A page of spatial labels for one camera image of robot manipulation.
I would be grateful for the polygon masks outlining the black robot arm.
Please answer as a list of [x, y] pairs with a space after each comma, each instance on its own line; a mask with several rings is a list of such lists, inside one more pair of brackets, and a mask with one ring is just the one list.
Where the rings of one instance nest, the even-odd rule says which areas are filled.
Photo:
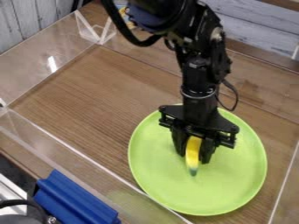
[[128, 0], [128, 15], [147, 32], [164, 38], [182, 69], [182, 104], [159, 108], [159, 124], [172, 132], [177, 153], [201, 140], [197, 159], [207, 164], [219, 146], [235, 146], [239, 126], [219, 112], [221, 85], [229, 85], [233, 61], [221, 18], [201, 0]]

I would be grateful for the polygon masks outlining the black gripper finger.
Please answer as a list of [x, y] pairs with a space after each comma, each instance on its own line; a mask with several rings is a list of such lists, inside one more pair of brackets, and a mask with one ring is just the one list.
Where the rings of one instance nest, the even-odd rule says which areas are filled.
[[177, 153], [183, 157], [186, 155], [186, 145], [190, 139], [190, 135], [185, 132], [183, 129], [174, 127], [172, 128], [172, 143], [177, 150]]
[[213, 138], [206, 137], [201, 144], [201, 161], [207, 164], [211, 161], [211, 156], [217, 150], [217, 143]]

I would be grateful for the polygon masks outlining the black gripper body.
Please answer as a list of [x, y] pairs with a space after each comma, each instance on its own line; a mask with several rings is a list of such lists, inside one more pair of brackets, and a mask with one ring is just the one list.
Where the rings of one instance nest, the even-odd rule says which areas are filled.
[[213, 138], [217, 148], [234, 148], [239, 126], [219, 112], [219, 89], [194, 92], [182, 88], [182, 98], [182, 104], [159, 107], [159, 124], [171, 132], [174, 127], [183, 129], [190, 137]]

